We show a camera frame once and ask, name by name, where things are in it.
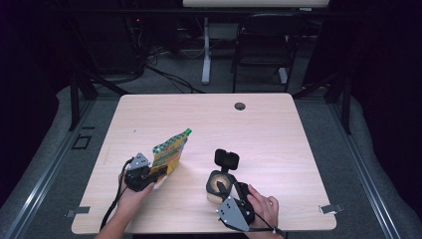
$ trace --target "wooden table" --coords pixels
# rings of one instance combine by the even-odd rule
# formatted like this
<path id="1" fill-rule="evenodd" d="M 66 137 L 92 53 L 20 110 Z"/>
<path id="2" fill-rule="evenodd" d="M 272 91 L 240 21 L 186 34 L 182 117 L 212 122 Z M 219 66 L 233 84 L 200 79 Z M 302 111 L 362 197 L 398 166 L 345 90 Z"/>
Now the wooden table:
<path id="1" fill-rule="evenodd" d="M 235 103 L 243 103 L 242 111 Z M 219 222 L 217 204 L 205 185 L 217 148 L 239 154 L 231 171 L 263 195 L 280 201 L 282 230 L 330 230 L 332 214 L 301 120 L 287 94 L 129 95 L 120 99 L 72 230 L 97 233 L 113 201 L 123 164 L 138 152 L 153 159 L 152 148 L 171 136 L 192 133 L 180 163 L 145 199 L 126 228 L 130 233 L 233 232 Z"/>

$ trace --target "metal bracket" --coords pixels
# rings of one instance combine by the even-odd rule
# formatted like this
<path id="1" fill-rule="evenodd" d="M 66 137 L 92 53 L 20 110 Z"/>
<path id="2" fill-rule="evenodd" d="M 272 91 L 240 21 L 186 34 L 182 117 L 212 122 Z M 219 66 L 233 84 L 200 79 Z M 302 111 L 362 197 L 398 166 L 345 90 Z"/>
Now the metal bracket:
<path id="1" fill-rule="evenodd" d="M 149 164 L 149 160 L 141 152 L 139 152 L 130 163 L 128 170 L 135 170 L 140 167 L 148 166 Z"/>
<path id="2" fill-rule="evenodd" d="M 65 216 L 69 218 L 74 218 L 77 214 L 87 214 L 90 212 L 90 207 L 78 207 L 75 210 L 68 210 Z"/>
<path id="3" fill-rule="evenodd" d="M 242 215 L 236 201 L 232 197 L 227 197 L 226 200 L 218 207 L 217 213 L 225 225 L 249 231 L 249 225 Z"/>
<path id="4" fill-rule="evenodd" d="M 334 204 L 334 205 L 327 205 L 327 206 L 320 206 L 319 211 L 323 214 L 337 214 L 340 211 L 344 211 L 344 208 L 340 203 Z"/>

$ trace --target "human hand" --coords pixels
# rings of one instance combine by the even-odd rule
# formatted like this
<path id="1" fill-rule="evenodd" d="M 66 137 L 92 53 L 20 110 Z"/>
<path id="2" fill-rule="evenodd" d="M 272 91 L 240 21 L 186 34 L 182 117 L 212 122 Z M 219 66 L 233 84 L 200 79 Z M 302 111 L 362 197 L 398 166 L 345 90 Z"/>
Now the human hand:
<path id="1" fill-rule="evenodd" d="M 261 195 L 251 184 L 248 185 L 251 194 L 248 194 L 248 201 L 252 204 L 255 214 L 260 215 L 271 227 L 279 226 L 279 201 L 273 197 L 265 197 Z M 249 225 L 251 228 L 268 228 L 260 217 L 255 216 L 255 220 Z M 245 233 L 250 239 L 262 238 L 283 238 L 281 235 L 269 232 L 247 232 Z"/>
<path id="2" fill-rule="evenodd" d="M 143 199 L 152 191 L 154 183 L 150 183 L 143 190 L 135 192 L 127 187 L 124 180 L 121 183 L 121 196 L 117 203 L 115 214 L 131 219 L 139 210 Z"/>
<path id="3" fill-rule="evenodd" d="M 154 183 L 152 182 L 142 191 L 135 192 L 127 188 L 124 180 L 122 180 L 120 191 L 121 196 L 118 200 L 115 214 L 96 236 L 96 239 L 122 238 L 127 224 L 137 213 L 143 199 L 152 191 L 153 188 Z"/>

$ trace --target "black chair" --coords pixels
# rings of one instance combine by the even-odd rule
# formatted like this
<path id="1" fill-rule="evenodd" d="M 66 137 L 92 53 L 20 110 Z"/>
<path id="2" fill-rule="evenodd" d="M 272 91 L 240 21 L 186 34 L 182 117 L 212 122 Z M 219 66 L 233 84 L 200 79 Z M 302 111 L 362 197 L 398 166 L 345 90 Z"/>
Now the black chair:
<path id="1" fill-rule="evenodd" d="M 274 85 L 271 83 L 238 82 L 238 66 L 279 68 L 288 70 L 284 92 L 288 90 L 289 81 L 295 62 L 298 45 L 307 30 L 307 22 L 297 15 L 280 15 L 263 13 L 248 16 L 239 24 L 236 48 L 232 62 L 233 93 L 237 84 Z"/>

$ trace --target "black curtain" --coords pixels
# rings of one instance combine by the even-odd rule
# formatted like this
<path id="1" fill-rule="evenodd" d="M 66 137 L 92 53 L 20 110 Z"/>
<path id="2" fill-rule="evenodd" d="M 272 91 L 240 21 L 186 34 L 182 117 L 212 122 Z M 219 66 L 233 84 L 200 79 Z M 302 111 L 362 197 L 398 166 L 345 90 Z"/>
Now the black curtain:
<path id="1" fill-rule="evenodd" d="M 37 6 L 0 3 L 1 205 L 51 126 L 57 91 L 69 84 L 68 65 L 51 44 Z"/>
<path id="2" fill-rule="evenodd" d="M 331 0 L 329 11 L 372 17 L 325 21 L 305 84 L 352 66 L 351 93 L 363 107 L 376 157 L 422 218 L 422 2 Z"/>

